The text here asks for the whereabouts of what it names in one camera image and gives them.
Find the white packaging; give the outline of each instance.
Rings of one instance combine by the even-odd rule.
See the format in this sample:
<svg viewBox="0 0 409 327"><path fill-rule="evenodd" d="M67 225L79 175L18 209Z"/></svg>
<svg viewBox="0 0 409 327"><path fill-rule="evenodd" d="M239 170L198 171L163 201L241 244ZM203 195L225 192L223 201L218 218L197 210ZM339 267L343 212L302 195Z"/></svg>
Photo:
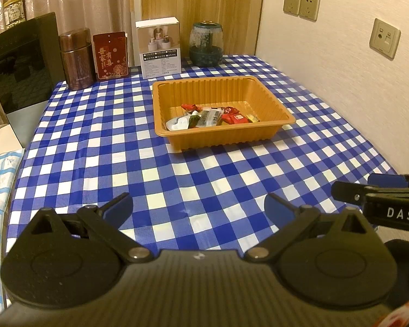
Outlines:
<svg viewBox="0 0 409 327"><path fill-rule="evenodd" d="M180 28L177 18L138 21L136 34L143 78L181 73Z"/></svg>

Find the table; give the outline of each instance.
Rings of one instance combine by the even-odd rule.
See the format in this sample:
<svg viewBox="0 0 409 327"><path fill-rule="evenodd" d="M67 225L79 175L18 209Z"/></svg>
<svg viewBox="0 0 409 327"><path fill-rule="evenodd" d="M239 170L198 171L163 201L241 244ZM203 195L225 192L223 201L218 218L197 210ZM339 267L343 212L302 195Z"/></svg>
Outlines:
<svg viewBox="0 0 409 327"><path fill-rule="evenodd" d="M154 132L152 84L188 77L253 75L297 123L255 143L174 151ZM182 74L143 80L138 71L80 91L59 84L26 149L11 204L7 250L41 207L72 213L128 191L134 212L121 230L161 249L244 252L278 230L264 214L269 192L327 213L336 179L395 173L356 129L313 93L255 56L216 68L183 62Z"/></svg>

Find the green jar lid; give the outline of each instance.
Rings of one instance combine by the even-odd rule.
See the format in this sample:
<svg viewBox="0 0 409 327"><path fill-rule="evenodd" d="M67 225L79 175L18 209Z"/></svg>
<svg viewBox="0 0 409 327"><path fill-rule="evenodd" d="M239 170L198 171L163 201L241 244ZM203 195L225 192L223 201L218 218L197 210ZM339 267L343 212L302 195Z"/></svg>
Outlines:
<svg viewBox="0 0 409 327"><path fill-rule="evenodd" d="M212 21L196 22L193 24L193 26L197 28L206 28L206 29L221 28L221 24L215 23Z"/></svg>

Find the yellow lid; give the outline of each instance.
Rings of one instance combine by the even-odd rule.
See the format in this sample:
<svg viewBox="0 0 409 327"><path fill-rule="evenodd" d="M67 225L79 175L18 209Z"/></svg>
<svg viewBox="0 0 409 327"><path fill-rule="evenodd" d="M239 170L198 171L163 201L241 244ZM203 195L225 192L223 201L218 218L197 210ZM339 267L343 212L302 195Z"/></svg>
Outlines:
<svg viewBox="0 0 409 327"><path fill-rule="evenodd" d="M9 0L9 1L6 1L3 4L3 7L9 6L11 3L18 2L18 1L22 1L22 0Z"/></svg>

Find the electrical outlet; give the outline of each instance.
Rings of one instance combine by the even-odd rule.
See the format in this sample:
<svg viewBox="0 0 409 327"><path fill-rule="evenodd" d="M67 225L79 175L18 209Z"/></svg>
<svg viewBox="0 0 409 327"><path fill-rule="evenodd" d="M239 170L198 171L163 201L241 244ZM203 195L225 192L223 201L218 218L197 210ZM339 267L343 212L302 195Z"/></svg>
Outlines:
<svg viewBox="0 0 409 327"><path fill-rule="evenodd" d="M395 57L401 31L376 18L369 44L374 49L393 59Z"/></svg>
<svg viewBox="0 0 409 327"><path fill-rule="evenodd" d="M292 13L293 15L298 15L299 8L300 8L300 0L285 0L284 1L284 12Z"/></svg>
<svg viewBox="0 0 409 327"><path fill-rule="evenodd" d="M316 21L319 9L320 0L301 0L299 15Z"/></svg>

